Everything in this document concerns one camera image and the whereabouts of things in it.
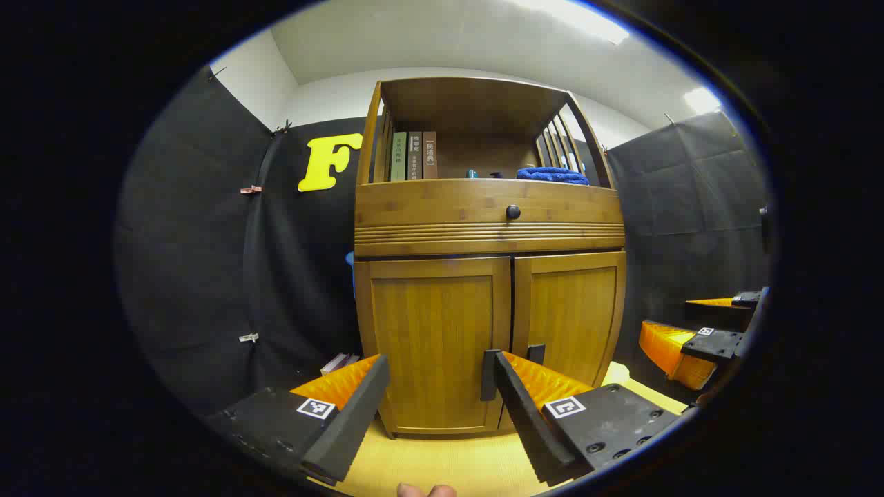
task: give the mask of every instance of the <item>ceiling light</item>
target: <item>ceiling light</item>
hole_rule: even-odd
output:
[[[721,107],[721,102],[715,95],[706,88],[694,88],[684,94],[684,101],[690,105],[690,108],[697,114],[706,114],[715,111]]]
[[[614,45],[629,37],[629,33],[589,5],[571,0],[504,0],[530,11],[541,11],[575,29],[608,40]]]

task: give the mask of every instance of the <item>black curtain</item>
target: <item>black curtain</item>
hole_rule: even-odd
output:
[[[271,133],[207,68],[147,131],[120,197],[118,286],[142,353],[199,415],[291,388],[362,353],[346,263],[359,150],[328,190],[299,192],[307,142],[364,118]],[[242,195],[241,187],[263,192]],[[240,341],[256,333],[257,340]]]
[[[318,375],[338,353],[362,355],[353,273],[354,194],[359,150],[326,190],[299,192],[314,138],[363,131],[365,118],[338,119],[277,134],[262,166],[255,274],[261,339],[255,374],[260,386]]]
[[[768,202],[758,160],[721,112],[663,127],[607,151],[626,225],[627,293],[614,361],[681,401],[638,346],[642,321],[684,326],[685,300],[769,285],[758,210]]]
[[[142,353],[190,409],[250,394],[243,234],[271,133],[199,71],[145,133],[115,226],[118,287]]]

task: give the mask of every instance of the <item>drawer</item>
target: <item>drawer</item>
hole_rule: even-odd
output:
[[[507,217],[507,206],[520,216]],[[417,180],[356,188],[355,256],[617,249],[615,190],[529,180]]]

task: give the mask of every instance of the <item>wooden floor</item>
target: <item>wooden floor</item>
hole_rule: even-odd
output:
[[[629,370],[622,364],[611,363],[604,384],[609,383],[624,385],[675,414],[687,407],[629,378]],[[347,479],[333,488],[357,497],[393,497],[399,482],[425,492],[436,484],[446,484],[463,497],[516,497],[551,488],[537,482],[515,433],[465,440],[389,440],[380,420],[375,419]]]

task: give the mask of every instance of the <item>cabinet door handle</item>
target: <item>cabinet door handle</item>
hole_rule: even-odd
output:
[[[521,215],[522,211],[519,209],[518,205],[513,204],[507,207],[507,218],[518,219]]]

